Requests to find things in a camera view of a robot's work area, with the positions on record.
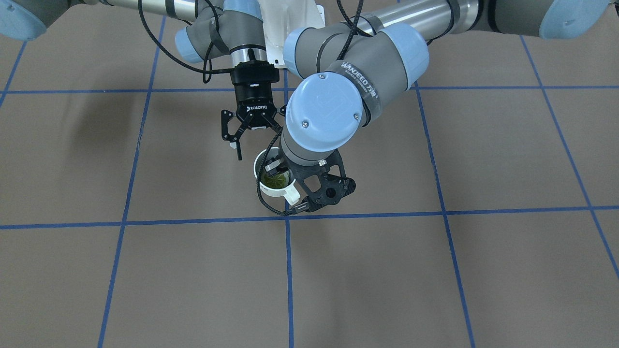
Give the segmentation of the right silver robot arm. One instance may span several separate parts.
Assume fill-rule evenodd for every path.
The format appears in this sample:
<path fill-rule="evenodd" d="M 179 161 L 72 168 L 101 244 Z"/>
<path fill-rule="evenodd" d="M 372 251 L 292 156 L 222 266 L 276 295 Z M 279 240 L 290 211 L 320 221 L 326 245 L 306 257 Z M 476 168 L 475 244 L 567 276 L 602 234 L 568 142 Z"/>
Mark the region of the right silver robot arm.
<path fill-rule="evenodd" d="M 276 66 L 267 60 L 263 9 L 256 0 L 104 0 L 110 7 L 136 11 L 145 33 L 164 55 L 183 68 L 203 75 L 227 73 L 235 89 L 237 110 L 222 113 L 222 139 L 240 152 L 246 130 L 271 128 L 281 137 L 276 122 L 271 85 L 279 80 Z M 166 49 L 152 32 L 146 13 L 186 23 L 175 42 L 179 55 Z"/>

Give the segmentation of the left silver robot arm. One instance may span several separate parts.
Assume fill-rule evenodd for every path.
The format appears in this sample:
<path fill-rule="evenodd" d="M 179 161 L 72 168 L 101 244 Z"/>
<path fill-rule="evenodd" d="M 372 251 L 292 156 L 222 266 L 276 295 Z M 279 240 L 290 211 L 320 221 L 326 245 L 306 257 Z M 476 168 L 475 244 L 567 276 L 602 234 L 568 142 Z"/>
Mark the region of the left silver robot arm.
<path fill-rule="evenodd" d="M 286 38 L 286 67 L 302 79 L 287 105 L 274 175 L 326 165 L 358 128 L 378 118 L 427 70 L 427 44 L 471 29 L 570 39 L 590 29 L 607 0 L 403 0 L 350 23 L 299 27 Z"/>

